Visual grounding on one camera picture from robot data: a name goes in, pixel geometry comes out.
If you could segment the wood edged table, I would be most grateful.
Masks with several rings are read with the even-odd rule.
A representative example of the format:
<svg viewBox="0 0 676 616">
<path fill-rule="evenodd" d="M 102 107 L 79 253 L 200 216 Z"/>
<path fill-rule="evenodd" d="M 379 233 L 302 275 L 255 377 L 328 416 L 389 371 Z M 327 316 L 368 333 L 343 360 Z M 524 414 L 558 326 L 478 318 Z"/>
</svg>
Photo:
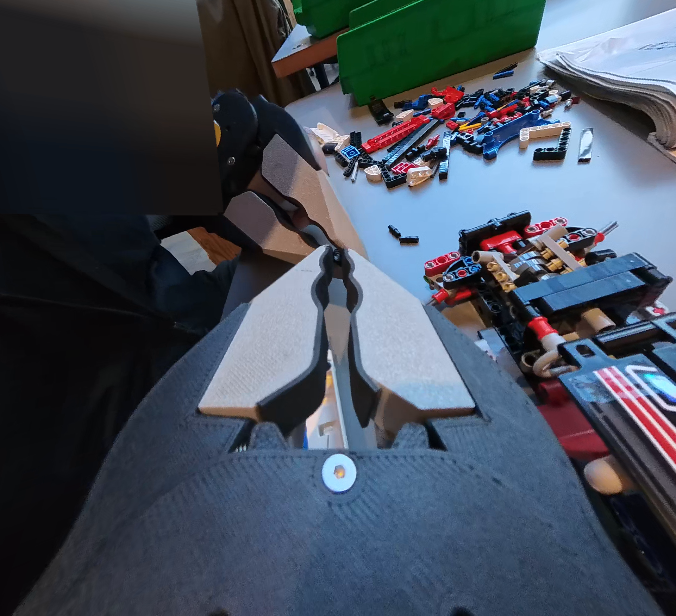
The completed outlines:
<svg viewBox="0 0 676 616">
<path fill-rule="evenodd" d="M 337 57 L 337 38 L 347 31 L 342 29 L 325 38 L 317 38 L 305 26 L 296 24 L 272 59 L 276 77 L 283 79 L 303 69 L 329 63 Z"/>
</svg>

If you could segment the white brick panel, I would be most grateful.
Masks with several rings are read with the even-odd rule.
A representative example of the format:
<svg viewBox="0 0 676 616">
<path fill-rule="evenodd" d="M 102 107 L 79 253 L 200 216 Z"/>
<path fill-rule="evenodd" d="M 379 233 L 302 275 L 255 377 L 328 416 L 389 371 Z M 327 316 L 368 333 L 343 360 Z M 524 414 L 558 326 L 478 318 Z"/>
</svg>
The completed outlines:
<svg viewBox="0 0 676 616">
<path fill-rule="evenodd" d="M 327 364 L 325 395 L 318 409 L 306 420 L 304 450 L 347 450 L 349 446 L 339 377 L 331 350 L 327 352 Z"/>
</svg>

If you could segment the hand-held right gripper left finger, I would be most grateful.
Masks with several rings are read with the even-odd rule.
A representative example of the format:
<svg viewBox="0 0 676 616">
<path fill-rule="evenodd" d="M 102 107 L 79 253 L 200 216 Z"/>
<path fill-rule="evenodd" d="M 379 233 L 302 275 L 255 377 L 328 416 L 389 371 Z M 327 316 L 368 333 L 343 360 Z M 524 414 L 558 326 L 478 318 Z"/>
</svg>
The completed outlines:
<svg viewBox="0 0 676 616">
<path fill-rule="evenodd" d="M 334 250 L 315 249 L 251 300 L 198 404 L 203 415 L 275 424 L 288 436 L 325 396 L 325 309 Z"/>
</svg>

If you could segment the open instruction booklet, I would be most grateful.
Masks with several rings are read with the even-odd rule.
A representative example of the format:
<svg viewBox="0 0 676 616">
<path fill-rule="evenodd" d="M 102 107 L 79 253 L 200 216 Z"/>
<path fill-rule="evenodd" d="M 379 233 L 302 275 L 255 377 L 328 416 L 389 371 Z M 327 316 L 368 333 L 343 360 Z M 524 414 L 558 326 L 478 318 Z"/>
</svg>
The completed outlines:
<svg viewBox="0 0 676 616">
<path fill-rule="evenodd" d="M 539 51 L 545 67 L 588 96 L 645 113 L 649 141 L 675 153 L 675 9 Z"/>
</svg>

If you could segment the brown hanging jacket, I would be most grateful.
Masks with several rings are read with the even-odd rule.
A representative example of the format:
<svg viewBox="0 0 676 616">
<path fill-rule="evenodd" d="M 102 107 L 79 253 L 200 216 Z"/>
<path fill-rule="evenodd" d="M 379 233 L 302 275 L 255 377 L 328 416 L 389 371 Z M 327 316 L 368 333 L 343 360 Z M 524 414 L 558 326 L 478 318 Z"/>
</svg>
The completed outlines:
<svg viewBox="0 0 676 616">
<path fill-rule="evenodd" d="M 306 70 L 278 78 L 272 59 L 292 32 L 278 0 L 196 0 L 211 97 L 240 90 L 286 107 L 315 92 Z"/>
</svg>

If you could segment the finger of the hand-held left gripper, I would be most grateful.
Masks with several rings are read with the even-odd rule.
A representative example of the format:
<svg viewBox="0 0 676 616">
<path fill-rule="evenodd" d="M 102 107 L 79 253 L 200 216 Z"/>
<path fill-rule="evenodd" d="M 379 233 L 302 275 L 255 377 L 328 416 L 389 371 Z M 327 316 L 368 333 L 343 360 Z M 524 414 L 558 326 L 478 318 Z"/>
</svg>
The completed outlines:
<svg viewBox="0 0 676 616">
<path fill-rule="evenodd" d="M 272 199 L 255 191 L 232 198 L 224 218 L 242 239 L 263 254 L 296 265 L 318 248 L 318 242 L 292 226 Z"/>
<path fill-rule="evenodd" d="M 302 209 L 334 247 L 368 259 L 366 248 L 338 199 L 327 173 L 315 170 L 285 139 L 275 135 L 263 151 L 261 176 L 287 202 Z"/>
</svg>

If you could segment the pile of brick pieces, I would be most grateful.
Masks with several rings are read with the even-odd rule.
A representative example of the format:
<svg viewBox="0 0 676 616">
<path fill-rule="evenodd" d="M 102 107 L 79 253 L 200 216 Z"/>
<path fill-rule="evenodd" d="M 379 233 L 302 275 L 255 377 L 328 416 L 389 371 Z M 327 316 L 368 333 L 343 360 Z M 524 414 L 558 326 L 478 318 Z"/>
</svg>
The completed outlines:
<svg viewBox="0 0 676 616">
<path fill-rule="evenodd" d="M 511 142 L 528 150 L 534 141 L 554 138 L 553 147 L 535 148 L 533 160 L 564 160 L 571 124 L 553 114 L 559 107 L 569 111 L 580 101 L 553 79 L 532 80 L 521 88 L 475 91 L 447 85 L 415 99 L 395 101 L 393 110 L 372 96 L 369 113 L 384 131 L 370 138 L 358 130 L 342 133 L 322 122 L 305 131 L 324 155 L 334 157 L 351 182 L 363 172 L 368 182 L 382 182 L 387 189 L 412 189 L 434 178 L 446 181 L 454 147 L 491 162 Z"/>
</svg>

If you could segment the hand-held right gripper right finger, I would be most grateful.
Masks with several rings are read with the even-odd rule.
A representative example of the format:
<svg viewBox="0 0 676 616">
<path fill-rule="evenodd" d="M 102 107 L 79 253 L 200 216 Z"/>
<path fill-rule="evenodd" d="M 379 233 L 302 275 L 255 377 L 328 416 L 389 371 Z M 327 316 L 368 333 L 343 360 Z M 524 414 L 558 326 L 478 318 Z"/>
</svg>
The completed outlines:
<svg viewBox="0 0 676 616">
<path fill-rule="evenodd" d="M 474 414 L 475 401 L 422 303 L 352 249 L 342 268 L 360 426 L 400 429 Z"/>
</svg>

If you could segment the black brick race car model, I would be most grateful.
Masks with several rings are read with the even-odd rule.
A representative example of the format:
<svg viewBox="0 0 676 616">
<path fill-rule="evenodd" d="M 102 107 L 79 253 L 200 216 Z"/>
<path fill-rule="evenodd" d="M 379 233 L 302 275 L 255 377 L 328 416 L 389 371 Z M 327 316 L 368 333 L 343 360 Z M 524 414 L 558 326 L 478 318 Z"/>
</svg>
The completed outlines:
<svg viewBox="0 0 676 616">
<path fill-rule="evenodd" d="M 528 211 L 458 234 L 425 263 L 430 303 L 476 308 L 479 342 L 507 354 L 622 555 L 675 612 L 672 278 L 600 229 Z"/>
</svg>

